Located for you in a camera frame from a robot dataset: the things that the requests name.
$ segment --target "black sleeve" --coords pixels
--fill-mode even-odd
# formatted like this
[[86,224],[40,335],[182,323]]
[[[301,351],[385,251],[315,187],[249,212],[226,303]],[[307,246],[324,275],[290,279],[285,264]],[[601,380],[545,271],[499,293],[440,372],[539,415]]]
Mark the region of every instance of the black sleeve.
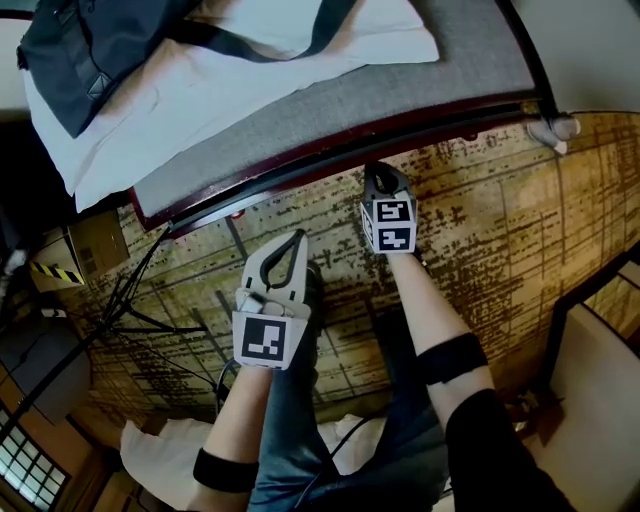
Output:
[[451,415],[446,432],[456,512],[574,510],[538,469],[495,391],[479,391]]

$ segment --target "forearm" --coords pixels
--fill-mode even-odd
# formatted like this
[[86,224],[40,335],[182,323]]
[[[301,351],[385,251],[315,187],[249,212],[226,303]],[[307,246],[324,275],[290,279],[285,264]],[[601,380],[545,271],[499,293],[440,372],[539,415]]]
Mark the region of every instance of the forearm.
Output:
[[[230,462],[258,461],[272,370],[243,366],[220,411],[204,451]],[[190,510],[199,512],[245,510],[250,493],[226,493],[198,484]]]
[[[389,255],[389,265],[398,286],[402,307],[416,354],[469,332],[469,327],[411,254]],[[493,389],[487,366],[476,368],[445,383],[427,387],[440,423],[446,429],[453,412],[467,398],[483,389]]]

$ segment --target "jeans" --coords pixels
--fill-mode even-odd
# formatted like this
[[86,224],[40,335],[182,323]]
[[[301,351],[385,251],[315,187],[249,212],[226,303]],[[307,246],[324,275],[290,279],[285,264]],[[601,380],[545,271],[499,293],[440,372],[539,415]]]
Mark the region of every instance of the jeans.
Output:
[[322,476],[305,502],[341,489],[373,486],[411,496],[402,500],[403,510],[409,503],[415,504],[414,510],[431,510],[448,476],[447,448],[426,386],[418,376],[401,310],[374,324],[394,390],[382,437],[373,458],[360,470],[348,476],[337,472],[318,433],[313,410],[320,294],[318,287],[308,285],[305,302],[312,307],[311,319],[289,369],[275,372],[271,384],[260,469],[249,510],[292,510],[321,469]]

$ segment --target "window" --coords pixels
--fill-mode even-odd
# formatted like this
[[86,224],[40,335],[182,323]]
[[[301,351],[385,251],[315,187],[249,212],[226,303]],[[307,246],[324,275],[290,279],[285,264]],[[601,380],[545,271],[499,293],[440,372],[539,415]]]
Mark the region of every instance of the window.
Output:
[[[0,425],[8,419],[0,409]],[[53,510],[68,478],[20,427],[14,427],[0,446],[0,475],[38,510]]]

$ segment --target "floor mat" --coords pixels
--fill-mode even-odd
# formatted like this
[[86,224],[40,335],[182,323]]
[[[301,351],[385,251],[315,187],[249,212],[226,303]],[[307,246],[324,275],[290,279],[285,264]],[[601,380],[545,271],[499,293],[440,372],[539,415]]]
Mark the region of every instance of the floor mat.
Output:
[[[640,236],[640,116],[580,116],[581,135],[556,156],[522,126],[454,139],[386,161],[405,172],[419,201],[418,245],[432,276],[480,336],[500,389],[537,371],[554,302],[628,249]],[[302,228],[326,282],[326,328],[319,340],[317,402],[383,389],[387,376],[371,318],[398,303],[383,257],[360,227],[362,168],[257,205],[162,246],[134,306],[167,323],[209,332],[124,339],[91,348],[93,386],[78,418],[141,424],[156,408],[210,410],[224,358],[232,357],[230,312],[243,262],[272,237]],[[120,211],[131,259],[88,287],[61,295],[92,316],[119,273],[132,270],[161,230],[144,233],[132,208]],[[88,322],[74,317],[85,331]],[[135,319],[123,325],[139,327]]]

